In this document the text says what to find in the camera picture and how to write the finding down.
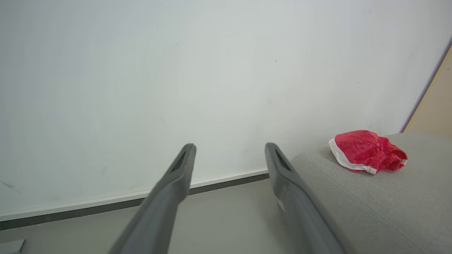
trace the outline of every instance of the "white trim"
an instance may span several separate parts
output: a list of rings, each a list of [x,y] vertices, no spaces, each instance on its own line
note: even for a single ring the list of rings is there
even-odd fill
[[[266,174],[268,173],[267,169],[258,169],[258,170],[252,170],[248,172],[238,173],[238,174],[231,174],[201,181],[192,182],[190,184],[190,188],[197,188],[202,187],[210,184],[216,184],[216,183],[223,183],[227,181],[237,180],[240,178],[260,175],[260,174]],[[91,200],[84,200],[80,202],[73,202],[73,203],[66,203],[61,205],[55,205],[55,206],[49,206],[49,207],[40,207],[40,208],[34,208],[34,209],[28,209],[28,210],[21,210],[21,211],[14,211],[14,212],[8,212],[0,214],[0,221],[9,221],[9,220],[15,220],[15,219],[21,219],[21,218],[27,218],[27,217],[33,217],[33,216],[39,216],[44,214],[51,214],[56,212],[66,212],[66,211],[72,211],[72,210],[78,210],[83,208],[89,208],[89,207],[96,207],[96,206],[102,206],[102,205],[108,205],[123,201],[129,201],[133,199],[139,199],[139,198],[145,198],[149,194],[151,190],[145,190],[145,191],[139,191],[134,193],[128,193],[123,195],[117,195],[117,196],[110,196],[106,198],[97,198],[97,199],[91,199]]]
[[[353,169],[353,170],[364,170],[366,172],[369,172],[371,174],[376,174],[377,170],[374,169],[371,166],[365,165],[365,164],[354,164],[351,163],[347,157],[345,156],[344,152],[339,149],[338,145],[336,144],[336,141],[334,139],[330,140],[328,142],[330,145],[331,152],[333,152],[333,155],[336,157],[336,160],[341,164],[342,166]]]

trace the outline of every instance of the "gray fabric cushion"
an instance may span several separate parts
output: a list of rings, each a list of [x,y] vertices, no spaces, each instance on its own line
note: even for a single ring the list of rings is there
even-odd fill
[[[292,164],[359,253],[452,253],[452,140],[388,138],[408,155],[395,172],[349,171],[328,145]]]

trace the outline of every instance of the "red cloth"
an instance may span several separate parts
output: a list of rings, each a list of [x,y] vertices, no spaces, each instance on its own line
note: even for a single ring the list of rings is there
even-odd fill
[[[342,166],[356,172],[376,174],[380,170],[399,170],[408,160],[406,153],[388,138],[371,131],[338,134],[330,140],[330,148]]]

